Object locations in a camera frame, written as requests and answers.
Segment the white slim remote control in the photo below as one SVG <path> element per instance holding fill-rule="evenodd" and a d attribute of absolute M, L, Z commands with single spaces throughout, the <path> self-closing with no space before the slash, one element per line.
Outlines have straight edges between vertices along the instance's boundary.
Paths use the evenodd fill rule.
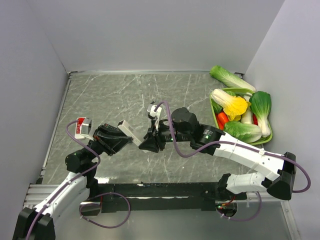
<path fill-rule="evenodd" d="M 122 120 L 118 123 L 117 127 L 128 137 L 132 138 L 132 142 L 139 147 L 143 142 L 143 135 L 135 130 L 126 120 Z"/>

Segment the red white AC remote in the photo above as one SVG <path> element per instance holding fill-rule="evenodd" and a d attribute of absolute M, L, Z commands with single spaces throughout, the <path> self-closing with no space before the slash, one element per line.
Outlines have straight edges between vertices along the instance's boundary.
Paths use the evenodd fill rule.
<path fill-rule="evenodd" d="M 78 117 L 76 119 L 76 127 L 74 132 L 74 137 L 76 140 L 84 140 L 85 137 L 82 135 L 82 124 L 84 120 L 86 120 L 86 117 Z"/>

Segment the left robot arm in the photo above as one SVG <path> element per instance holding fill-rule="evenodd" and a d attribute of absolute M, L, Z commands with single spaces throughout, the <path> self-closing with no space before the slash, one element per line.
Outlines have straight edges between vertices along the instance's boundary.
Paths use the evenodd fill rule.
<path fill-rule="evenodd" d="M 139 143 L 135 131 L 126 121 L 118 126 L 100 125 L 92 129 L 92 121 L 80 117 L 74 121 L 75 133 L 67 135 L 81 149 L 65 158 L 67 176 L 40 203 L 25 207 L 17 217 L 13 233 L 15 240 L 54 240 L 65 218 L 85 200 L 93 201 L 99 195 L 99 184 L 95 179 L 100 155 L 112 156 L 128 143 Z"/>

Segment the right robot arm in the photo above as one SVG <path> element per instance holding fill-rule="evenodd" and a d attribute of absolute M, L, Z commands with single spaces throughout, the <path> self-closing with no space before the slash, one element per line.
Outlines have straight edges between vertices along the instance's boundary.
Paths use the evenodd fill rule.
<path fill-rule="evenodd" d="M 222 157 L 244 165 L 253 173 L 224 174 L 218 183 L 223 199 L 246 192 L 266 192 L 274 198 L 292 198 L 296 167 L 295 156 L 265 151 L 239 141 L 214 126 L 199 123 L 185 107 L 176 109 L 169 119 L 160 119 L 161 107 L 151 105 L 147 116 L 151 126 L 139 149 L 158 153 L 166 143 L 188 142 L 200 153 Z"/>

